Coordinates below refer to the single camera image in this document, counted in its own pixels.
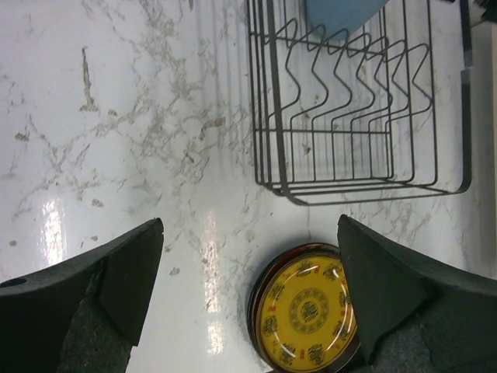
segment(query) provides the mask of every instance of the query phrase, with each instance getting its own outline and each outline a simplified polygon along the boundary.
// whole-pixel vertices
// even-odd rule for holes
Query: circular pattern
[[[262,272],[248,303],[249,335],[276,370],[341,369],[359,347],[353,308],[333,246],[301,246]]]
[[[301,291],[290,304],[290,324],[297,333],[317,332],[325,324],[328,314],[328,299],[316,288]]]

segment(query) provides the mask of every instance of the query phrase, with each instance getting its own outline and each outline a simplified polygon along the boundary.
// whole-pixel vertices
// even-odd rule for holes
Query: yellow plate
[[[265,289],[255,324],[259,346],[274,368],[342,368],[355,354],[358,338],[338,257],[312,253],[285,265]]]

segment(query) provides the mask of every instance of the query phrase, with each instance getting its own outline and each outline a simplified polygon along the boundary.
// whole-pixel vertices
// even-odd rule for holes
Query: white marble surface
[[[245,331],[249,286],[282,249],[336,244],[343,213],[495,276],[484,121],[463,195],[297,207],[254,182],[242,0],[0,6],[0,281],[160,217],[164,253],[129,372],[265,371]],[[434,32],[459,57],[460,35],[440,26],[454,12],[445,17]],[[449,124],[460,117],[450,108],[460,77],[450,71],[436,71]]]

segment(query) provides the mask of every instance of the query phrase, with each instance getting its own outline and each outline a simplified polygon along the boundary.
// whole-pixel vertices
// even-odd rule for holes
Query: gray wire rack
[[[259,185],[299,205],[429,197],[469,188],[467,2],[460,2],[464,70],[457,129],[437,122],[433,1],[438,0],[390,0],[360,31],[341,30],[348,35],[343,42],[325,38],[323,25],[309,25],[304,1],[247,1]],[[451,148],[445,140],[455,131],[460,141]],[[456,156],[461,181],[454,186],[442,176],[448,157]]]

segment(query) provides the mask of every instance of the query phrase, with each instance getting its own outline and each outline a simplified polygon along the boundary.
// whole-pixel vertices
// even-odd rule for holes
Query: metal wire
[[[465,187],[439,185],[430,1],[418,2],[424,30],[413,30],[406,0],[391,0],[358,32],[331,36],[325,26],[307,22],[305,2],[247,1],[258,184],[304,205],[426,197],[469,187],[467,138]],[[337,42],[339,34],[346,39]],[[463,111],[468,108],[463,94]],[[463,117],[467,136],[471,118]],[[398,190],[409,192],[393,193]],[[321,198],[336,194],[342,199]]]

